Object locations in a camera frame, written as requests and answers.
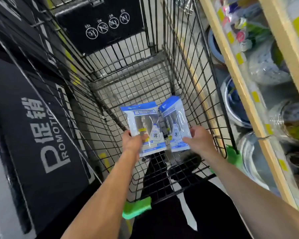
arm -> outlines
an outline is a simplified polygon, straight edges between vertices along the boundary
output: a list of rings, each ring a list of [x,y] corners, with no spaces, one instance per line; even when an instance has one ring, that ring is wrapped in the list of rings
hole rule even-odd
[[[203,127],[191,128],[191,133],[193,138],[183,141],[214,169],[255,239],[299,239],[299,211],[224,160]]]
[[[132,170],[146,137],[122,135],[123,153],[111,173],[84,205],[61,239],[117,238]]]

forearm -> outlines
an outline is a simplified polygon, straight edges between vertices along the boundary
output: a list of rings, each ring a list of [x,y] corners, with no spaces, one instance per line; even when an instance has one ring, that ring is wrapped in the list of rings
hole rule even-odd
[[[299,212],[220,154],[207,158],[255,238],[299,238]]]
[[[135,156],[134,152],[123,152],[104,183],[84,205],[62,239],[117,238]]]

blue and white package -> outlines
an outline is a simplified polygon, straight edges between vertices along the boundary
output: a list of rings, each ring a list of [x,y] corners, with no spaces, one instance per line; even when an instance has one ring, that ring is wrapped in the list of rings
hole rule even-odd
[[[166,150],[164,135],[158,121],[158,106],[155,101],[133,106],[121,106],[128,116],[131,136],[147,134],[140,157]]]
[[[182,100],[178,96],[171,96],[158,108],[167,126],[171,151],[178,152],[190,149],[182,138],[191,138]]]

white warning icon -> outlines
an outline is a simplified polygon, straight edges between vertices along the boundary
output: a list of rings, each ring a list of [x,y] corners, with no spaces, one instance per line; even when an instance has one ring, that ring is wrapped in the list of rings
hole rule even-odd
[[[109,26],[110,28],[117,28],[119,26],[120,22],[116,17],[112,17],[109,19]]]
[[[92,27],[88,28],[85,31],[85,34],[91,40],[96,39],[98,37],[98,35],[99,35],[98,31],[95,28],[92,28]]]
[[[123,12],[120,15],[120,21],[122,24],[127,24],[129,22],[129,14],[127,12]]]
[[[99,23],[98,24],[98,31],[100,33],[107,33],[109,30],[109,27],[106,23]]]

black pants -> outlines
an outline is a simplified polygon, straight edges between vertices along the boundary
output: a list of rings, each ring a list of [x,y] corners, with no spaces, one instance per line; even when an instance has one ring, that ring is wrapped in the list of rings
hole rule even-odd
[[[142,195],[159,190],[151,194],[152,203],[173,192],[166,165],[159,159],[150,161],[144,177]],[[172,196],[135,218],[131,239],[251,238],[230,197],[221,189],[191,171],[187,179],[179,179],[178,183],[185,188],[197,180],[200,182],[185,190],[184,197],[198,231],[187,224],[179,199]]]

